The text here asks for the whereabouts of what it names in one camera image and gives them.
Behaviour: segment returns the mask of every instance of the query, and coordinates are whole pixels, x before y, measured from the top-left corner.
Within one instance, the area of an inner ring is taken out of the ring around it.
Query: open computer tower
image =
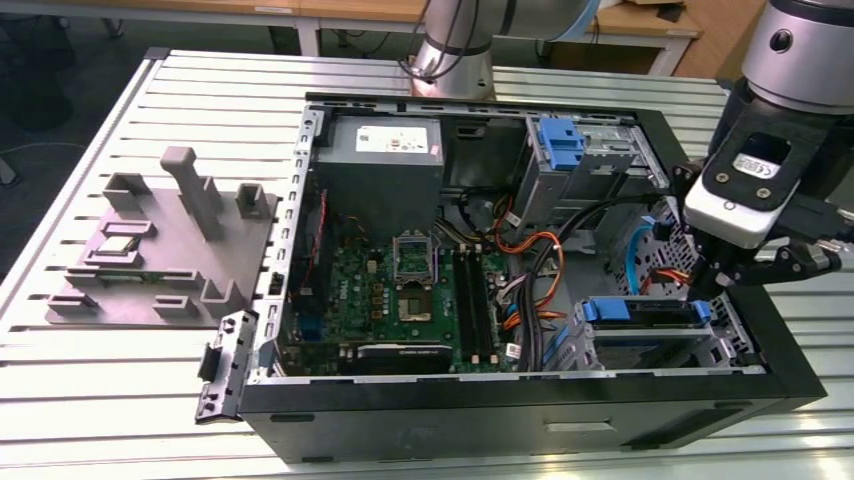
[[[246,421],[288,462],[560,454],[679,447],[824,396],[763,288],[684,299],[659,112],[311,94],[299,128],[198,423]]]

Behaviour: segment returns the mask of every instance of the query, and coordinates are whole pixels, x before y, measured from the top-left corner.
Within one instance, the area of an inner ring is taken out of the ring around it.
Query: slotted metal worktable
[[[692,156],[704,152],[726,100],[705,80],[503,67],[495,88],[503,101],[660,110]],[[108,175],[138,172],[150,186],[170,184],[158,157],[185,145],[220,190],[252,181],[281,196],[307,91],[404,95],[408,88],[385,61],[173,51],[142,62],[0,287],[1,478],[384,478],[401,470],[407,478],[549,480],[854,475],[850,261],[842,273],[770,288],[828,398],[676,451],[284,465],[245,424],[193,425],[197,360],[212,330],[50,326],[44,297],[60,290],[56,267],[76,262],[106,208]]]

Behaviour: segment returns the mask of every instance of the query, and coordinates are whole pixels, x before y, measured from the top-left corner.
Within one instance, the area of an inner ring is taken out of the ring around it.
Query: case hinge
[[[198,378],[204,380],[196,424],[242,421],[237,415],[257,313],[250,310],[222,317],[216,340],[204,347]]]

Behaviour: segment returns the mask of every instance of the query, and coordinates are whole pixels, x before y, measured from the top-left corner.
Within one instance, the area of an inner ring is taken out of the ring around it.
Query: expansion slot
[[[459,321],[459,345],[460,354],[464,360],[472,358],[477,352],[477,333],[475,329],[475,319],[472,313],[472,298],[468,291],[468,273],[465,268],[465,257],[463,254],[453,254],[453,279],[456,285],[456,316]]]
[[[460,325],[463,358],[489,361],[495,351],[492,328],[485,298],[485,276],[480,265],[480,255],[475,252],[453,254],[453,277],[456,280],[456,300]]]

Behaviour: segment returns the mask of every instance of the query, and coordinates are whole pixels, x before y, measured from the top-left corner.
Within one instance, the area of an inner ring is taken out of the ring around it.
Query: white sticker
[[[504,220],[507,220],[507,222],[513,227],[519,227],[519,224],[521,223],[521,219],[519,217],[516,217],[516,214],[512,213],[512,212],[507,212],[507,215],[504,215]]]
[[[519,345],[516,345],[515,343],[508,343],[507,344],[507,351],[504,352],[504,356],[507,358],[513,358],[513,359],[519,360],[519,358],[521,358],[521,347]]]
[[[762,180],[774,178],[776,172],[779,172],[779,165],[768,162],[767,160],[751,157],[750,155],[739,155],[735,157],[735,160],[732,161],[732,168],[751,177],[760,178]]]
[[[667,30],[667,35],[671,37],[695,37],[696,32],[689,30]]]
[[[256,12],[266,12],[266,13],[293,13],[293,10],[284,7],[254,7]]]
[[[369,125],[359,127],[356,152],[427,153],[427,129]]]

